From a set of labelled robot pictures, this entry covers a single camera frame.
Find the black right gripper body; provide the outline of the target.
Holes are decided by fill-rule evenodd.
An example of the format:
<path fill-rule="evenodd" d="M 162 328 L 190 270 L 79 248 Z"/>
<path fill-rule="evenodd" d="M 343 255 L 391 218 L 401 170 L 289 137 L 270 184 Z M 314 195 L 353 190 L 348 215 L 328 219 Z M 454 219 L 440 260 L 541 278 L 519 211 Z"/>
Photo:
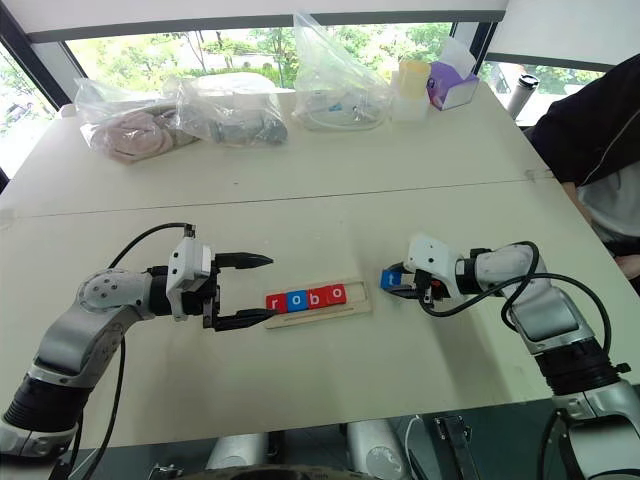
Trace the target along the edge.
<path fill-rule="evenodd" d="M 454 274 L 429 273 L 418 269 L 414 273 L 413 284 L 413 298 L 427 304 L 458 297 L 458 285 Z"/>

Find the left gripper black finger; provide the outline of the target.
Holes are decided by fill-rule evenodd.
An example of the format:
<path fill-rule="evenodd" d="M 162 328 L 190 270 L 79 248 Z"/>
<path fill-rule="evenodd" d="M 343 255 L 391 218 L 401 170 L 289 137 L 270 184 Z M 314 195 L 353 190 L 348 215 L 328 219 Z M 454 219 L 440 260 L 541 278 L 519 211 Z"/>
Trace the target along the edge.
<path fill-rule="evenodd" d="M 217 253 L 214 258 L 214 264 L 217 269 L 253 269 L 272 264 L 273 262 L 273 259 L 265 255 L 249 252 Z"/>
<path fill-rule="evenodd" d="M 277 311 L 270 309 L 240 310 L 233 315 L 217 316 L 213 320 L 213 329 L 216 332 L 245 329 L 260 324 L 276 315 Z"/>

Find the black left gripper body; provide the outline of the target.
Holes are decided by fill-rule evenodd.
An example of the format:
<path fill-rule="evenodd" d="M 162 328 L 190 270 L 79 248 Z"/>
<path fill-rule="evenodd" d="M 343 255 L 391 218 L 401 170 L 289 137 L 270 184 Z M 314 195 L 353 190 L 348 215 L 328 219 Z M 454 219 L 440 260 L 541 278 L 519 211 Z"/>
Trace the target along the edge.
<path fill-rule="evenodd" d="M 201 315 L 204 329 L 222 330 L 220 316 L 220 286 L 217 276 L 221 271 L 220 254 L 215 254 L 211 261 L 210 276 L 195 291 L 183 294 L 184 312 L 189 315 Z"/>

